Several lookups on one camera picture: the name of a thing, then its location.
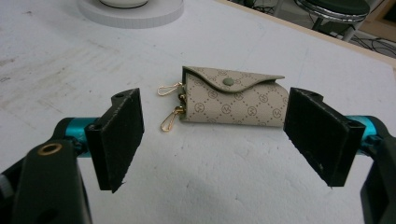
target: metal clasp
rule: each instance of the metal clasp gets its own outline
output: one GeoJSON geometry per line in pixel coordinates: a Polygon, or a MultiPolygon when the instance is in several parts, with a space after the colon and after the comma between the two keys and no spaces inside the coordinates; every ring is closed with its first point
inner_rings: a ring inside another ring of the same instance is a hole
{"type": "Polygon", "coordinates": [[[159,95],[165,96],[165,95],[171,93],[172,91],[177,90],[177,88],[182,85],[183,85],[183,83],[178,82],[177,84],[175,84],[173,86],[161,86],[160,88],[158,88],[157,92],[159,95]]]}
{"type": "Polygon", "coordinates": [[[171,131],[174,121],[175,121],[175,116],[178,114],[184,114],[184,113],[185,113],[185,110],[184,110],[183,106],[175,107],[175,109],[172,111],[172,113],[161,124],[161,130],[163,130],[166,133],[171,131]]]}

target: white table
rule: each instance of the white table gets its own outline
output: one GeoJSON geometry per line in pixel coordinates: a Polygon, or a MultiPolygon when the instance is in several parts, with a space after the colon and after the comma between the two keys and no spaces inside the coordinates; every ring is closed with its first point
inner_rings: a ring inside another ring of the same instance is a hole
{"type": "Polygon", "coordinates": [[[126,183],[100,191],[92,161],[78,159],[94,223],[363,223],[369,158],[357,156],[346,186],[331,189],[281,129],[177,121],[160,131],[177,99],[156,89],[196,65],[285,76],[286,89],[316,91],[396,134],[393,60],[230,4],[187,0],[177,21],[123,30],[85,19],[76,0],[3,1],[0,170],[60,119],[100,117],[110,96],[138,87],[146,132],[126,183]]]}

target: beige key case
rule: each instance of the beige key case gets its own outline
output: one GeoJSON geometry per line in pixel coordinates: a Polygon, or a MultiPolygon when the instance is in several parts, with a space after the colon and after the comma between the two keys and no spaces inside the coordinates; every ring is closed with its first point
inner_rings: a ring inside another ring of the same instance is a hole
{"type": "Polygon", "coordinates": [[[160,95],[177,90],[180,99],[162,129],[170,131],[176,115],[189,122],[283,127],[289,94],[276,83],[280,78],[284,77],[183,66],[182,82],[159,88],[160,95]]]}

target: metal stool leg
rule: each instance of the metal stool leg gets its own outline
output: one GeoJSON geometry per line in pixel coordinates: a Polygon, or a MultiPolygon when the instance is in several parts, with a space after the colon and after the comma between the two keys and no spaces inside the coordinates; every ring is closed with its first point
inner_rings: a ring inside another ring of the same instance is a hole
{"type": "Polygon", "coordinates": [[[312,30],[317,31],[319,29],[319,26],[321,25],[322,22],[323,22],[322,18],[317,18],[317,20],[315,21],[314,26],[312,27],[312,30]]]}

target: cable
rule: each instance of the cable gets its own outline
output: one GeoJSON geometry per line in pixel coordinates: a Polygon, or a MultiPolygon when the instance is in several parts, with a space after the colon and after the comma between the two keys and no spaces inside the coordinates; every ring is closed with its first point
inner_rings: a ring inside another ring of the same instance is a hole
{"type": "Polygon", "coordinates": [[[255,6],[253,9],[269,15],[273,15],[275,12],[274,7],[265,7],[264,5],[255,6]]]}
{"type": "Polygon", "coordinates": [[[381,53],[381,54],[385,54],[384,53],[384,50],[385,50],[386,52],[389,52],[391,55],[396,56],[396,47],[392,46],[389,43],[381,41],[381,39],[382,38],[375,38],[375,39],[359,38],[354,35],[354,37],[351,39],[351,41],[355,41],[356,43],[358,43],[361,47],[363,47],[365,49],[369,49],[369,50],[372,50],[372,51],[375,51],[375,52],[381,53]]]}
{"type": "Polygon", "coordinates": [[[312,19],[311,13],[309,13],[308,15],[309,15],[309,18],[311,18],[312,23],[315,23],[314,19],[312,19]]]}

